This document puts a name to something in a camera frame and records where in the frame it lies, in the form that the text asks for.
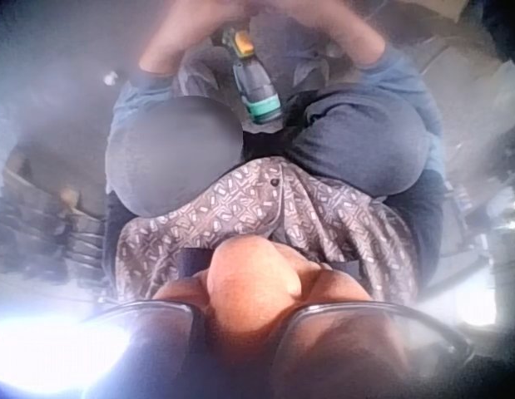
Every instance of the teal drill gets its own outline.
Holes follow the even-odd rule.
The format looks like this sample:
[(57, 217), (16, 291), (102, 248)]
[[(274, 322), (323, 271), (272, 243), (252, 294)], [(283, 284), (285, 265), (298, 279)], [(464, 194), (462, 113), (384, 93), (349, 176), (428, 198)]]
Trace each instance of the teal drill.
[(259, 58), (246, 28), (227, 27), (222, 42), (234, 57), (233, 73), (251, 120), (265, 125), (283, 117), (280, 97)]

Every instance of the hand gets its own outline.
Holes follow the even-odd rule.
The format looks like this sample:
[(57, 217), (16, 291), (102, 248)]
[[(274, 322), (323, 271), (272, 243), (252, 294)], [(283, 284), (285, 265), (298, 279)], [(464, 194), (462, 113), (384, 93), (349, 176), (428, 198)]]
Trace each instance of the hand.
[(223, 24), (249, 16), (253, 0), (174, 0), (165, 21), (139, 63), (143, 71), (177, 73), (186, 50), (211, 36)]
[(185, 51), (225, 23), (246, 18), (249, 8), (250, 0), (175, 0), (156, 36)]

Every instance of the floor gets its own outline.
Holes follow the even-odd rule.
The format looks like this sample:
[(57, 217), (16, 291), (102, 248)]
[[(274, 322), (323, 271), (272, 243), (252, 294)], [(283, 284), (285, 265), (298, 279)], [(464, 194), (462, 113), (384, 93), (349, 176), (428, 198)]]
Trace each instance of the floor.
[[(80, 207), (103, 216), (104, 151), (111, 109), (125, 71), (134, 65), (156, 25), (163, 0), (17, 0), (0, 7), (0, 171), (18, 145), (31, 162), (34, 183), (58, 193), (81, 192)], [(374, 23), (423, 72), (444, 116), (448, 173), (452, 180), (484, 185), (492, 143), (515, 126), (515, 66), (501, 65), (492, 43), (475, 26), (444, 20), (415, 6), (388, 6)], [(254, 24), (258, 51), (277, 32), (273, 21)], [(121, 79), (106, 86), (104, 76)], [(280, 74), (274, 74), (276, 81)], [(443, 266), (451, 271), (452, 265)], [(488, 276), (479, 278), (487, 287)], [(452, 296), (443, 303), (451, 303)], [(48, 287), (0, 276), (0, 317), (23, 312), (89, 314), (95, 303), (71, 286)], [(452, 323), (441, 305), (426, 309)]]

